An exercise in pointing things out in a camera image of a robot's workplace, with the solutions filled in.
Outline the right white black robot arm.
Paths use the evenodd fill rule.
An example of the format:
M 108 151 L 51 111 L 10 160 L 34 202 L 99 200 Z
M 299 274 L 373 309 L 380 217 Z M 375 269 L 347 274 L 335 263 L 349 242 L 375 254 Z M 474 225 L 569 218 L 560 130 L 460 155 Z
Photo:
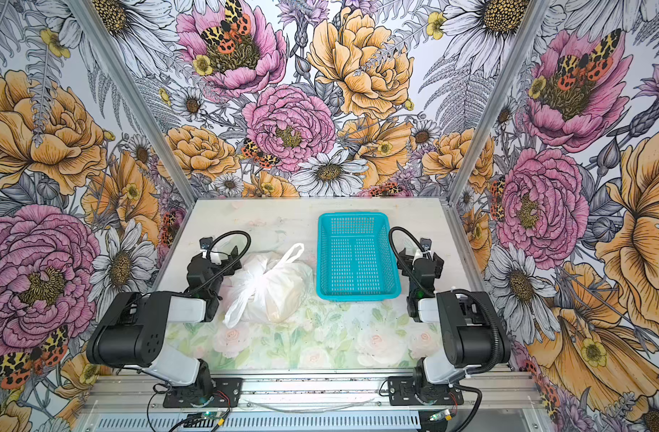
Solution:
M 460 383 L 509 361 L 511 343 L 494 311 L 490 296 L 451 288 L 438 292 L 444 260 L 430 251 L 430 241 L 417 252 L 399 251 L 389 242 L 397 268 L 408 278 L 408 316 L 415 322 L 439 327 L 442 347 L 421 357 L 413 376 L 388 379 L 390 403 L 399 405 L 457 405 L 463 401 Z

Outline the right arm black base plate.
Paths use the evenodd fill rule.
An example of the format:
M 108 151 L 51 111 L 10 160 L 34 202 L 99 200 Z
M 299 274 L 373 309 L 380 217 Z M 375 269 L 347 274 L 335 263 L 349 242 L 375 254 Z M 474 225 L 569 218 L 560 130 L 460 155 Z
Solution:
M 462 392 L 446 384 L 419 382 L 414 377 L 390 376 L 385 391 L 391 406 L 451 406 L 462 404 Z

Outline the teal plastic basket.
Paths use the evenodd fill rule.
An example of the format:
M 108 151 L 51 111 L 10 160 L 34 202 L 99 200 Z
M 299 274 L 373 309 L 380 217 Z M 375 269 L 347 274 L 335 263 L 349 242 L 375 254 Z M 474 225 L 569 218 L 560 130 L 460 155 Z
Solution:
M 331 212 L 318 220 L 316 290 L 332 302 L 380 302 L 402 293 L 382 212 Z

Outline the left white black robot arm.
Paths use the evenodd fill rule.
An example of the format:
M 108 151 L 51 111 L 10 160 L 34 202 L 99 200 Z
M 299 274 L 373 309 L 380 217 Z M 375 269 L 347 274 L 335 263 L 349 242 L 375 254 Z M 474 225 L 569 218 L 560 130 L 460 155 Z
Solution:
M 161 381 L 166 385 L 167 408 L 230 402 L 215 387 L 206 361 L 168 345 L 166 331 L 171 323 L 200 324 L 214 319 L 223 300 L 223 281 L 242 268 L 241 259 L 250 245 L 250 234 L 243 230 L 203 238 L 201 252 L 187 266 L 185 290 L 116 295 L 88 341 L 89 362 Z

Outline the white plastic bag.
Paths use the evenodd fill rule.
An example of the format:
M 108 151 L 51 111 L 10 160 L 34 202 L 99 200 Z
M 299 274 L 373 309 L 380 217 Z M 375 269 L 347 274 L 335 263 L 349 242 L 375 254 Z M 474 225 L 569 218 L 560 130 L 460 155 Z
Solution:
M 302 261 L 304 251 L 304 244 L 295 243 L 283 255 L 244 257 L 242 268 L 223 283 L 223 325 L 277 324 L 296 313 L 315 289 L 313 269 Z

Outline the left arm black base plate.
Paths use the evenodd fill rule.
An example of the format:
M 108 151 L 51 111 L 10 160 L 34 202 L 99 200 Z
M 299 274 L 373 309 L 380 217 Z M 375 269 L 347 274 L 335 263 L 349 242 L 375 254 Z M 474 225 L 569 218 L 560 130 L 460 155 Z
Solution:
M 165 409 L 236 408 L 242 384 L 241 378 L 212 378 L 205 386 L 175 387 L 166 393 L 162 405 Z

